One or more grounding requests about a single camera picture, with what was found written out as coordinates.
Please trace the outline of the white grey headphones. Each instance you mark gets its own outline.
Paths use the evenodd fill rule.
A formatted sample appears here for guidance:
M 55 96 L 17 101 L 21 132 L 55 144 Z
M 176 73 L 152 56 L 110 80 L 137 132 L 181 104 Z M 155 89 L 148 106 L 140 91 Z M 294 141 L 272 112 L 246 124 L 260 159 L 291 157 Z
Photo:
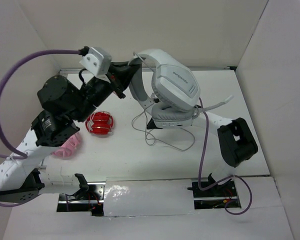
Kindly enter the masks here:
M 144 111 L 150 111 L 152 108 L 156 110 L 172 108 L 177 112 L 187 113 L 201 108 L 205 112 L 225 105 L 233 98 L 230 95 L 225 100 L 206 108 L 197 106 L 201 89 L 188 67 L 161 49 L 147 49 L 134 53 L 129 62 L 133 59 L 141 60 L 142 64 L 146 61 L 154 63 L 154 66 L 151 67 L 153 97 L 149 97 L 145 91 L 142 70 L 135 73 L 129 84 L 133 98 L 138 101 Z

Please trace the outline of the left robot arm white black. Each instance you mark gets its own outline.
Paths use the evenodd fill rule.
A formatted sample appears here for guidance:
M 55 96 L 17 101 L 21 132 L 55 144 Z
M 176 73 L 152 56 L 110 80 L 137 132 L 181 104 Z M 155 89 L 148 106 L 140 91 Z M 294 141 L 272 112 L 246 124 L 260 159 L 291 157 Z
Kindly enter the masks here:
M 81 87 L 62 75 L 49 78 L 37 93 L 43 110 L 20 145 L 0 164 L 0 206 L 23 205 L 49 189 L 75 199 L 83 197 L 89 190 L 83 174 L 54 177 L 38 166 L 79 132 L 76 122 L 84 122 L 112 93 L 124 98 L 124 91 L 141 69 L 139 60 L 112 62 L 106 79 L 92 77 Z

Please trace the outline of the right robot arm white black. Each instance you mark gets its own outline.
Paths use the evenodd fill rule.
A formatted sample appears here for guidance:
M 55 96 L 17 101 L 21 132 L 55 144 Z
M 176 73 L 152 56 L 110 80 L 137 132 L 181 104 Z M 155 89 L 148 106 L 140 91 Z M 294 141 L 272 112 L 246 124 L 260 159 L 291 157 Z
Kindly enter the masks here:
M 226 180 L 235 176 L 235 168 L 242 162 L 249 160 L 258 152 L 256 140 L 252 134 L 247 121 L 242 118 L 226 118 L 201 108 L 189 112 L 179 112 L 171 107 L 163 110 L 146 110 L 151 115 L 147 129 L 173 129 L 189 126 L 203 127 L 205 129 L 203 148 L 198 170 L 198 182 L 202 180 L 203 165 L 208 146 L 209 134 L 218 138 L 221 163 L 209 175 L 214 185 L 221 185 Z

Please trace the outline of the red wrapped headphones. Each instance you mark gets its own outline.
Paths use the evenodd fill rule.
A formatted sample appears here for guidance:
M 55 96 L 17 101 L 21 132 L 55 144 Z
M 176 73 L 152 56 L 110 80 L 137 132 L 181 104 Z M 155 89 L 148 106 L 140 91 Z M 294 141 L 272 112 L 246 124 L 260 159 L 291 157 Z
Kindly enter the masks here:
M 114 118 L 107 111 L 92 113 L 85 121 L 86 130 L 94 135 L 105 136 L 113 133 Z

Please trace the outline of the white taped cover sheet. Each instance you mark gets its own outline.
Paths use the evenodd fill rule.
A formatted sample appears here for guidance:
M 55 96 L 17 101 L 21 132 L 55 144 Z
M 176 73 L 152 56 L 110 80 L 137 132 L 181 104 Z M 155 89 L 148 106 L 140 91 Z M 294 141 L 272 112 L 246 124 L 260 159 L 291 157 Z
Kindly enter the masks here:
M 177 216 L 195 212 L 189 179 L 107 181 L 103 212 L 107 217 Z

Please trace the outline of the aluminium frame rail back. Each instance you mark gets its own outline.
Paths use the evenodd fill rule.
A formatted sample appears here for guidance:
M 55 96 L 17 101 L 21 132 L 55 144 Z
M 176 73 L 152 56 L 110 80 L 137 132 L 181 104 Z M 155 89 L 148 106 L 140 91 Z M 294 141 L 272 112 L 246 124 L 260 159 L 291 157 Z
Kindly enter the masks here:
M 203 67 L 189 67 L 191 71 L 222 71 L 222 70 L 230 70 L 236 71 L 237 66 L 203 66 Z M 67 76 L 68 74 L 78 74 L 80 68 L 64 68 L 59 71 L 60 75 Z

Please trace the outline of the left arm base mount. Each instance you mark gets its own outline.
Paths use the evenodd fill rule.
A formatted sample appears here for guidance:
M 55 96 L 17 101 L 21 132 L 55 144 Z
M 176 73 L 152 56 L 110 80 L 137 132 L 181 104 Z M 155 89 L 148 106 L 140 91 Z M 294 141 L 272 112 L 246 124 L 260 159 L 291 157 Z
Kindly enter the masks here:
M 89 212 L 92 216 L 104 216 L 105 182 L 88 182 L 83 174 L 74 175 L 79 189 L 72 193 L 60 193 L 56 211 L 58 213 Z

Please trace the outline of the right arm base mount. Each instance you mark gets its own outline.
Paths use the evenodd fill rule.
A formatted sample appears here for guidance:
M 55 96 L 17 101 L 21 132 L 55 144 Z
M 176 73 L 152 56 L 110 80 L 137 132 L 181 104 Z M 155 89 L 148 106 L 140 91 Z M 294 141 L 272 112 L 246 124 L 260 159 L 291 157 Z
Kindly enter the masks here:
M 205 191 L 200 190 L 198 182 L 193 180 L 187 189 L 193 194 L 195 210 L 222 209 L 227 203 L 228 208 L 241 207 L 235 182 L 232 179 Z

